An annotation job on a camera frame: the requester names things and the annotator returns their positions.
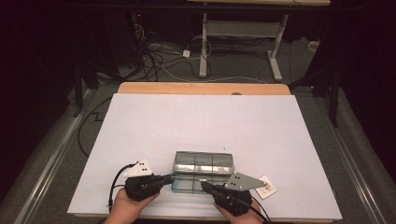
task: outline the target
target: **transparent plastic box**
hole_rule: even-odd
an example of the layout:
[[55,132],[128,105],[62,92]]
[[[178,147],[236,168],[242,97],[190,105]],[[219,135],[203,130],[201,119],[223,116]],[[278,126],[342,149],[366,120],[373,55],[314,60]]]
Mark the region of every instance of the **transparent plastic box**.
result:
[[175,178],[173,192],[202,193],[200,179],[214,185],[227,182],[233,174],[233,155],[178,151],[172,174]]

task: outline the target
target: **hand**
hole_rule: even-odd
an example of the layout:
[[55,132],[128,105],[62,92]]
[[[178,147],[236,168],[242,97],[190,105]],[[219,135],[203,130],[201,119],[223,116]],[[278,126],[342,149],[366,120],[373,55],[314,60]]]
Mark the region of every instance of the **hand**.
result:
[[[231,222],[231,224],[262,224],[262,219],[254,213],[251,209],[246,214],[235,217],[224,208],[214,203],[215,207]],[[257,211],[260,211],[260,206],[256,201],[251,204]]]
[[149,203],[158,197],[158,194],[148,197],[147,199],[136,202],[128,198],[125,189],[120,189],[114,200],[110,215],[105,224],[131,224],[133,223]]

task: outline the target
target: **white board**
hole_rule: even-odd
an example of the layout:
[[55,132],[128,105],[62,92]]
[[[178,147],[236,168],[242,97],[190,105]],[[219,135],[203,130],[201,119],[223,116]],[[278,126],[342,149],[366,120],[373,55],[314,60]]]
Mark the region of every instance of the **white board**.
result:
[[[271,218],[342,218],[295,97],[258,95],[115,94],[68,213],[108,214],[120,168],[147,158],[168,175],[176,151],[232,153],[235,171],[267,175],[277,190],[261,201]],[[170,185],[141,216],[222,217],[210,195]]]

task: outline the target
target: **cable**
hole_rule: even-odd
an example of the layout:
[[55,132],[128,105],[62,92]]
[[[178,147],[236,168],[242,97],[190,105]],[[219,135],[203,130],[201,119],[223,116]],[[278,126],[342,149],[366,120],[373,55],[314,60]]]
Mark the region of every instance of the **cable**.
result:
[[91,32],[91,30],[90,30],[90,27],[88,26],[88,23],[85,21],[84,15],[82,14],[81,10],[79,9],[78,1],[75,0],[75,3],[76,3],[76,8],[77,8],[77,11],[78,11],[78,13],[79,13],[79,16],[80,16],[81,19],[82,19],[82,23],[84,23],[84,26],[85,26],[85,28],[87,29],[87,32],[88,32],[88,34],[89,34],[89,36],[90,36],[90,38],[91,38],[91,40],[92,40],[92,43],[93,43],[94,46],[95,46],[96,51],[97,51],[98,54],[99,54],[99,57],[101,58],[101,60],[103,61],[103,63],[107,66],[107,68],[110,68],[110,65],[109,65],[109,64],[107,63],[107,61],[105,60],[105,57],[103,56],[102,51],[99,50],[99,47],[98,47],[98,45],[97,45],[97,43],[96,43],[95,38],[93,38],[92,32]]
[[290,81],[292,81],[291,77],[291,47],[293,46],[294,41],[291,41],[290,48],[289,48],[289,76],[290,76]]
[[206,83],[206,82],[217,82],[217,81],[222,81],[222,80],[227,80],[227,79],[235,79],[235,78],[242,78],[242,79],[248,79],[248,80],[253,80],[253,81],[257,81],[260,83],[264,83],[264,84],[268,84],[267,82],[258,80],[256,78],[252,78],[252,77],[224,77],[224,78],[218,78],[218,79],[211,79],[211,80],[205,80],[205,81],[191,81],[191,80],[187,80],[184,78],[180,78],[180,77],[175,77],[174,75],[172,75],[168,70],[166,70],[164,67],[162,67],[163,71],[165,71],[170,77],[180,80],[180,81],[185,81],[185,82],[190,82],[190,83]]
[[[220,37],[217,37],[217,36],[214,36],[214,35],[209,35],[207,38],[209,38],[209,37],[213,38],[213,40],[219,40],[219,41],[227,42],[229,44],[229,46],[227,46],[227,45],[217,45],[217,44],[213,44],[213,42],[214,42],[213,40],[210,40],[211,43],[212,43],[211,44],[211,47],[212,47],[212,54],[211,55],[218,56],[218,57],[219,56],[221,56],[221,57],[227,56],[227,55],[231,54],[234,49],[243,49],[243,48],[247,48],[247,47],[257,47],[257,46],[259,46],[262,43],[262,41],[264,39],[266,39],[265,37],[257,37],[257,38],[254,38],[254,40],[251,43],[246,44],[246,43],[242,43],[241,41],[251,41],[251,39],[240,38],[240,40],[238,41],[237,39],[231,39],[228,36],[225,36],[225,38],[220,38]],[[215,48],[226,48],[226,47],[229,47],[228,52],[223,53],[223,54],[214,54],[214,49]]]
[[206,38],[203,38],[202,36],[199,36],[199,35],[198,35],[198,36],[196,36],[195,38],[193,38],[193,39],[190,41],[190,44],[192,44],[192,41],[194,41],[194,40],[196,40],[196,39],[198,39],[198,38],[203,39],[203,40],[206,41],[206,43],[209,45],[209,52],[206,54],[206,57],[209,56],[210,53],[212,52],[212,45],[210,44],[210,42],[209,42]]
[[95,111],[97,108],[99,108],[99,106],[101,106],[102,104],[104,104],[105,102],[111,100],[111,98],[112,98],[112,96],[109,97],[109,98],[107,98],[107,99],[105,99],[105,100],[104,100],[102,103],[100,103],[96,108],[94,108],[94,109],[87,115],[87,117],[85,117],[85,119],[82,121],[81,125],[80,125],[79,128],[78,128],[78,134],[77,134],[78,146],[79,146],[79,149],[81,150],[82,154],[84,154],[87,158],[90,157],[90,155],[89,155],[89,154],[84,150],[84,148],[82,147],[81,139],[80,139],[80,134],[81,134],[82,126],[84,125],[85,121],[87,121],[88,117],[89,117],[90,115],[93,115],[93,114],[96,115],[95,121],[102,121],[102,120],[98,119],[99,113],[98,113],[98,112],[94,112],[94,111]]
[[108,205],[107,205],[107,206],[108,206],[108,213],[111,212],[111,208],[113,207],[113,191],[114,191],[114,188],[117,187],[117,186],[116,186],[116,183],[117,183],[117,180],[119,179],[120,174],[121,174],[124,170],[126,170],[126,169],[128,169],[128,168],[134,167],[136,164],[137,164],[137,163],[135,163],[135,164],[128,164],[128,165],[122,167],[122,168],[119,170],[119,172],[116,174],[116,177],[114,178],[113,183],[111,184],[110,193],[109,193],[109,195],[108,195]]
[[255,207],[251,206],[251,204],[245,203],[243,200],[240,200],[238,198],[233,198],[237,202],[243,204],[244,206],[247,206],[250,210],[252,210],[254,213],[256,213],[265,223],[272,223],[265,216],[262,215],[260,211],[258,211]]
[[297,3],[297,5],[303,6],[303,4],[297,2],[296,0],[293,0],[294,3]]
[[96,224],[103,224],[103,223],[105,223],[106,219],[107,218],[104,217],[104,218],[100,219]]
[[201,53],[201,56],[202,56],[202,58],[206,61],[206,64],[207,64],[207,67],[209,68],[210,73],[209,73],[209,75],[207,75],[207,76],[205,76],[205,77],[197,77],[197,78],[206,79],[206,78],[210,78],[210,77],[212,76],[212,74],[213,74],[213,72],[212,72],[212,66],[210,65],[209,61],[207,60],[207,56],[209,56],[209,54],[207,54],[206,57],[205,57],[205,55],[204,55],[203,53]]
[[271,218],[268,217],[267,212],[265,211],[265,209],[262,207],[262,205],[259,203],[259,201],[257,201],[257,199],[255,199],[254,197],[251,197],[254,201],[256,201],[256,203],[260,206],[260,208],[262,209],[262,211],[264,212],[264,214],[267,216],[268,220],[270,221],[270,223],[272,223]]
[[155,50],[153,49],[154,51],[159,51],[162,48],[166,48],[166,49],[170,49],[172,51],[161,51],[161,53],[173,53],[173,54],[181,55],[181,53],[177,52],[175,49],[167,47],[167,46],[165,46],[163,44],[161,44],[161,45],[160,44],[149,44],[148,46],[151,46],[151,45],[153,45],[153,46],[161,46],[159,49],[155,49]]

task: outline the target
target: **finger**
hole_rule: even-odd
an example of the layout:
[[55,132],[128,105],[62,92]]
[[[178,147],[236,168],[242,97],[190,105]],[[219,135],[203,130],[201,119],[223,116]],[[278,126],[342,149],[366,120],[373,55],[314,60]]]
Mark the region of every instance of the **finger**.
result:
[[261,211],[259,204],[255,200],[253,200],[253,202],[251,203],[251,206],[256,208],[257,211],[259,211],[259,212]]
[[152,196],[149,196],[147,199],[141,201],[139,203],[139,205],[141,205],[142,207],[146,207],[149,203],[154,201],[159,195],[160,195],[160,193],[157,193],[157,194],[154,194]]
[[119,189],[119,192],[117,192],[116,198],[128,198],[128,195],[126,194],[126,191],[124,188]]
[[231,213],[229,213],[227,210],[225,210],[218,204],[213,203],[213,205],[215,205],[215,207],[219,210],[219,212],[221,212],[225,216],[225,218],[227,218],[228,220],[231,220],[231,218],[233,218],[233,215]]

